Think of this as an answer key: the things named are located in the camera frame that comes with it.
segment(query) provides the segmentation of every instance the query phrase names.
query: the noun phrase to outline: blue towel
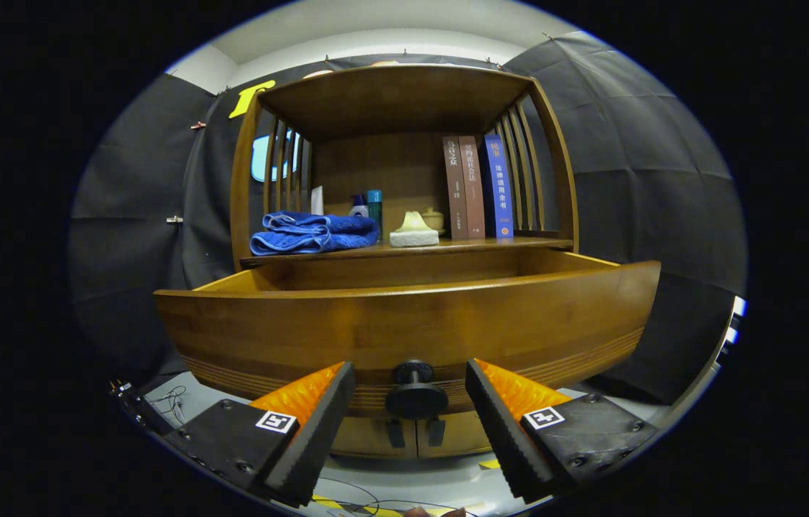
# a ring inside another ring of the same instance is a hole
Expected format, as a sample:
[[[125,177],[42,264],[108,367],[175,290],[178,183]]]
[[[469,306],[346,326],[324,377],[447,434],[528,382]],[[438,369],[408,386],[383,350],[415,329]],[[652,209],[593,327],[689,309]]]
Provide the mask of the blue towel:
[[[379,226],[369,217],[338,217],[312,213],[267,213],[262,220],[270,232],[251,236],[254,255],[325,253],[376,244]]]

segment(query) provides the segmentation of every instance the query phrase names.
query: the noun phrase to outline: drawer knob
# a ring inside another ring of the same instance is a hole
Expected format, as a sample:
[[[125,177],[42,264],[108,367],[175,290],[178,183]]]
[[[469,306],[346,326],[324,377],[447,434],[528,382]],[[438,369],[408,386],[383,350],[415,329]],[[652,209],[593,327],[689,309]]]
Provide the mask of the drawer knob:
[[[385,409],[402,419],[432,419],[446,410],[450,399],[439,386],[431,385],[433,367],[421,360],[409,360],[395,367],[398,383],[385,396]]]

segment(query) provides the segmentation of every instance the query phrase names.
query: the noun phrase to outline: book spine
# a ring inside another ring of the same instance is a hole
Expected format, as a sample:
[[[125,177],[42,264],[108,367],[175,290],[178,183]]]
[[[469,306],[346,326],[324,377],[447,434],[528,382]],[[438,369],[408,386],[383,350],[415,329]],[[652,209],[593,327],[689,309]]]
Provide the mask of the book spine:
[[[446,181],[450,186],[450,235],[453,239],[468,238],[468,218],[465,215],[465,180],[461,167],[459,138],[443,137],[443,159],[446,161]]]
[[[490,203],[490,236],[512,238],[513,202],[510,198],[510,181],[507,177],[507,161],[504,159],[504,144],[496,134],[484,135],[484,156],[487,158],[490,181],[486,181],[487,203]]]
[[[460,136],[459,148],[465,177],[465,218],[468,238],[484,238],[484,191],[478,167],[478,147],[473,136]]]

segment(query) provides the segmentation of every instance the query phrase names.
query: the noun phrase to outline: cabinet door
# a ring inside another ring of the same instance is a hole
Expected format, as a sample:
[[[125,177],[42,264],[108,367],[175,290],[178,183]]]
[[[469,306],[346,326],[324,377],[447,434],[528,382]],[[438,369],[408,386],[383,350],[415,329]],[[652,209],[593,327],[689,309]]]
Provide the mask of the cabinet door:
[[[387,420],[348,416],[341,422],[331,452],[335,455],[373,458],[416,458],[414,420],[396,421],[401,425],[404,447],[392,446]]]
[[[440,445],[430,446],[430,420],[417,422],[417,456],[421,458],[436,458],[442,456],[469,455],[473,452],[487,452],[491,443],[487,441],[484,427],[478,419],[478,413],[467,411],[442,415],[440,420],[445,422],[443,439]]]

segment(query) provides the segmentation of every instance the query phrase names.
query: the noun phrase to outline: cabinet top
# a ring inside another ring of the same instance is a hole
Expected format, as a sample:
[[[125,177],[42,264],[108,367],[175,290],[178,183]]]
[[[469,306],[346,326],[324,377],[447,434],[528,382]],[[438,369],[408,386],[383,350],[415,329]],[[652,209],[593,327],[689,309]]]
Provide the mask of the cabinet top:
[[[389,132],[483,134],[534,79],[460,65],[385,65],[317,75],[256,99],[313,143]]]

